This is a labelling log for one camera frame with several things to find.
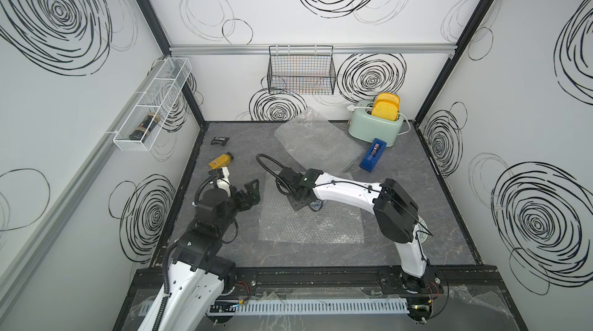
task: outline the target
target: wire basket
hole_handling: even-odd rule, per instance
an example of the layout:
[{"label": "wire basket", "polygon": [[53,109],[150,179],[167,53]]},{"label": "wire basket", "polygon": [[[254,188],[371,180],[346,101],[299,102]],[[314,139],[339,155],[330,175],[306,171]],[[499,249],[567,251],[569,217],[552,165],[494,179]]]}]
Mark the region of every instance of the wire basket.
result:
[{"label": "wire basket", "polygon": [[[150,151],[190,72],[187,58],[169,57],[165,60],[113,138],[122,151]],[[131,140],[130,135],[146,119],[145,129],[149,131],[141,134],[141,139]]]},{"label": "wire basket", "polygon": [[267,67],[270,94],[333,94],[336,68],[331,45],[271,45]]}]

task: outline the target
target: yellow object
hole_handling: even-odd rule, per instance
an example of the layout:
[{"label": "yellow object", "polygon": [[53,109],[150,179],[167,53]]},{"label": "yellow object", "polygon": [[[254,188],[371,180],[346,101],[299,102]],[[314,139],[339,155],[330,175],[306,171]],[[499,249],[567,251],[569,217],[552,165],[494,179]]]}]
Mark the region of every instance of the yellow object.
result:
[{"label": "yellow object", "polygon": [[230,152],[227,152],[225,154],[220,155],[219,157],[216,157],[214,161],[212,161],[208,165],[210,165],[212,169],[218,169],[220,167],[225,167],[228,164],[230,164],[232,159],[233,155],[231,155]]},{"label": "yellow object", "polygon": [[395,94],[381,93],[376,97],[371,115],[395,121],[400,111],[400,98]]}]

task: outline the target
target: black aluminum profile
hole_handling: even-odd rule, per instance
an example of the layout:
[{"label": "black aluminum profile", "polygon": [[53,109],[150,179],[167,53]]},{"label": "black aluminum profile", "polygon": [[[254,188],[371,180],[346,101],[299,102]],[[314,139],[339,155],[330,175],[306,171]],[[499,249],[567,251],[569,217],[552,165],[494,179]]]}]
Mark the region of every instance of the black aluminum profile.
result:
[{"label": "black aluminum profile", "polygon": [[173,199],[173,203],[171,204],[171,208],[169,209],[169,213],[167,214],[167,220],[163,225],[161,236],[159,237],[156,249],[152,254],[152,260],[150,264],[151,267],[162,265],[162,260],[165,256],[165,251],[167,251],[167,247],[171,244],[171,234],[173,233],[173,229],[175,228],[177,216],[181,211],[183,199],[185,198],[185,195],[187,193],[187,187],[189,186],[191,176],[193,174],[194,169],[196,168],[197,157],[200,154],[200,149],[202,148],[202,144],[204,143],[204,136],[206,135],[206,131],[208,131],[208,125],[209,124],[206,123],[203,127],[200,127],[200,132],[197,135],[196,142],[193,145],[193,149],[191,150],[191,154],[187,161],[185,170],[183,171],[182,179],[179,182],[177,193],[175,194],[175,198]]},{"label": "black aluminum profile", "polygon": [[[152,35],[154,39],[157,41],[158,47],[160,48],[162,54],[170,55],[171,54],[171,44],[169,43],[169,39],[167,38],[167,34],[165,30],[162,28],[162,25],[157,17],[157,13],[154,11],[150,0],[136,0],[138,3],[138,7],[140,11],[144,15],[144,19],[148,24],[148,27],[152,31]],[[187,105],[193,112],[194,117],[200,128],[204,128],[206,125],[206,121],[204,120],[204,116],[200,111],[200,107],[197,105],[196,98],[193,96],[193,93],[186,85],[182,87],[183,97],[185,98]]]},{"label": "black aluminum profile", "polygon": [[[492,285],[499,288],[508,309],[520,331],[527,326],[516,307],[507,286],[495,266],[491,265],[438,265],[445,283],[449,286]],[[333,267],[248,267],[237,268],[237,279],[248,284],[256,298],[275,292],[290,292],[296,288],[355,287],[380,290],[382,271],[401,271],[399,266],[333,266]],[[121,331],[138,290],[153,289],[157,292],[163,281],[160,268],[138,269],[123,302],[113,331]]]},{"label": "black aluminum profile", "polygon": [[447,60],[447,62],[441,69],[441,72],[437,76],[436,81],[433,84],[430,92],[428,92],[428,95],[426,96],[424,103],[420,107],[420,110],[416,115],[416,121],[418,123],[421,123],[430,111],[432,104],[434,103],[439,93],[441,92],[441,89],[449,79],[449,76],[453,72],[453,69],[457,65],[457,62],[459,62],[459,60],[461,59],[461,56],[463,55],[465,48],[468,46],[474,34],[478,30],[478,27],[482,23],[484,16],[486,16],[486,13],[490,9],[493,2],[494,0],[479,1],[476,9],[474,10],[474,13],[471,15],[470,20],[465,25],[465,28],[463,29],[463,32],[461,33],[461,36],[457,41],[457,49],[455,51],[455,55],[453,55],[453,57],[450,60]]},{"label": "black aluminum profile", "polygon": [[419,122],[414,121],[412,127],[416,131],[416,135],[418,136],[418,139],[420,140],[420,143],[422,144],[422,148],[424,149],[426,157],[431,162],[432,169],[435,172],[435,175],[436,175],[437,180],[439,181],[439,184],[441,185],[443,194],[445,194],[445,197],[446,197],[447,201],[449,202],[449,206],[451,207],[451,211],[453,212],[453,215],[455,216],[455,219],[457,220],[457,224],[459,225],[459,228],[461,229],[461,233],[463,234],[463,237],[465,238],[465,242],[467,243],[467,246],[470,248],[471,255],[473,256],[473,258],[477,264],[483,264],[482,257],[480,256],[480,253],[478,252],[478,249],[476,247],[476,244],[474,243],[474,240],[471,238],[470,231],[467,229],[465,222],[463,222],[463,218],[461,217],[461,213],[459,212],[459,209],[457,208],[457,204],[455,203],[455,200],[453,200],[453,195],[451,195],[451,192],[449,191],[449,187],[447,186],[447,183],[445,182],[445,178],[443,178],[440,170],[438,170],[438,168],[436,166],[435,158],[432,156],[431,150],[428,148],[426,139],[424,139],[422,132],[420,132],[420,128],[419,128],[418,124],[419,124]]}]

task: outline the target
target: red wire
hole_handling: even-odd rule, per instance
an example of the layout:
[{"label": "red wire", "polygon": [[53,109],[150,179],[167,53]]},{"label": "red wire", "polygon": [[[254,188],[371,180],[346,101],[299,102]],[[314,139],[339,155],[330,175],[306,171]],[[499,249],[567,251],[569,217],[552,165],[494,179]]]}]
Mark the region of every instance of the red wire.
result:
[{"label": "red wire", "polygon": [[431,304],[432,304],[432,287],[430,285],[428,286],[428,290],[431,291]]},{"label": "red wire", "polygon": [[237,281],[237,283],[239,285],[241,285],[241,283],[242,283],[241,286],[247,289],[247,302],[249,302],[249,297],[251,296],[251,291],[249,291],[249,286],[247,286],[247,284],[244,283],[243,281]]},{"label": "red wire", "polygon": [[431,284],[432,284],[432,285],[435,287],[435,289],[436,289],[436,297],[438,298],[438,297],[439,297],[439,295],[440,295],[439,288],[438,288],[438,286],[437,286],[437,285],[435,285],[434,283],[431,283]]}]

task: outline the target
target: black wire basket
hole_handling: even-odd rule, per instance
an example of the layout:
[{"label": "black wire basket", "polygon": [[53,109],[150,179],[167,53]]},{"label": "black wire basket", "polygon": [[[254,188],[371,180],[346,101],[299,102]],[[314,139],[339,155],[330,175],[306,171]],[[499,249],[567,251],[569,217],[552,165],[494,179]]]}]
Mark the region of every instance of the black wire basket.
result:
[{"label": "black wire basket", "polygon": [[269,52],[267,88],[270,94],[284,91],[333,94],[336,87],[333,46],[271,45]]}]

